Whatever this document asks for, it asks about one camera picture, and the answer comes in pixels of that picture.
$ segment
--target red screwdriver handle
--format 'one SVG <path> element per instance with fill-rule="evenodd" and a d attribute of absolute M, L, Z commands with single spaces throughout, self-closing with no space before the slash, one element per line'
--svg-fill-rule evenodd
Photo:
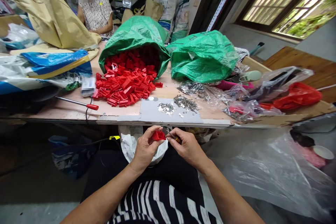
<path fill-rule="evenodd" d="M 93 109 L 93 110 L 98 110 L 99 109 L 99 106 L 93 105 L 93 104 L 87 104 L 86 107 L 89 108 L 89 109 Z"/>

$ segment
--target red plastic bag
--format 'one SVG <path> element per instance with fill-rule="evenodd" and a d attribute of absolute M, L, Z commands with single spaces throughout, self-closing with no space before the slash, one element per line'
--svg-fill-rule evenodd
<path fill-rule="evenodd" d="M 301 82 L 289 86 L 289 94 L 273 101 L 274 107 L 280 110 L 291 110 L 319 102 L 322 94 L 315 88 Z"/>

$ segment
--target black and white striped clothing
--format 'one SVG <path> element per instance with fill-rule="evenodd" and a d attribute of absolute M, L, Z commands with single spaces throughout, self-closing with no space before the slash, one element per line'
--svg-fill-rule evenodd
<path fill-rule="evenodd" d="M 111 217 L 116 223 L 222 223 L 165 181 L 150 180 L 128 190 Z"/>

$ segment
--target red plastic part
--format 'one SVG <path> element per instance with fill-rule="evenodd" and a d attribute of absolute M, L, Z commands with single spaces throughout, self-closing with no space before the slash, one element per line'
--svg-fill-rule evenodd
<path fill-rule="evenodd" d="M 122 100 L 127 100 L 127 96 L 124 94 L 123 91 L 119 91 L 118 94 L 120 95 Z"/>
<path fill-rule="evenodd" d="M 124 94 L 129 96 L 132 93 L 133 89 L 134 89 L 134 87 L 132 87 L 132 86 L 128 87 L 127 89 L 124 90 Z"/>
<path fill-rule="evenodd" d="M 119 107 L 127 107 L 129 105 L 130 103 L 127 99 L 119 102 Z"/>
<path fill-rule="evenodd" d="M 92 95 L 92 98 L 93 99 L 99 99 L 99 97 L 98 97 L 98 90 L 97 89 L 94 91 L 94 93 Z"/>
<path fill-rule="evenodd" d="M 162 88 L 163 87 L 163 83 L 161 82 L 155 82 L 154 84 L 157 88 Z"/>
<path fill-rule="evenodd" d="M 154 131 L 152 135 L 152 140 L 154 141 L 166 140 L 166 135 L 163 131 Z"/>
<path fill-rule="evenodd" d="M 112 55 L 105 60 L 105 78 L 96 73 L 93 98 L 105 97 L 112 106 L 129 106 L 146 99 L 158 85 L 152 81 L 159 67 L 158 51 L 151 46 Z"/>

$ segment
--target pile of metal parts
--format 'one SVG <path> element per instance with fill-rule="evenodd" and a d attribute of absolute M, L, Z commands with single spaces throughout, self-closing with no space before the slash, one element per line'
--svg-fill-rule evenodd
<path fill-rule="evenodd" d="M 173 113 L 174 113 L 174 111 L 176 110 L 176 108 L 174 107 L 174 103 L 173 102 L 171 102 L 171 104 L 170 103 L 159 103 L 158 110 L 160 112 L 164 112 L 167 115 L 172 116 Z"/>
<path fill-rule="evenodd" d="M 187 95 L 197 94 L 199 98 L 204 99 L 206 102 L 210 101 L 210 96 L 208 95 L 208 92 L 205 90 L 205 86 L 202 83 L 187 81 L 183 82 L 177 89 L 181 90 Z"/>
<path fill-rule="evenodd" d="M 182 95 L 177 95 L 174 97 L 174 102 L 179 106 L 188 111 L 196 112 L 198 110 L 197 104 L 192 99 L 188 99 Z"/>

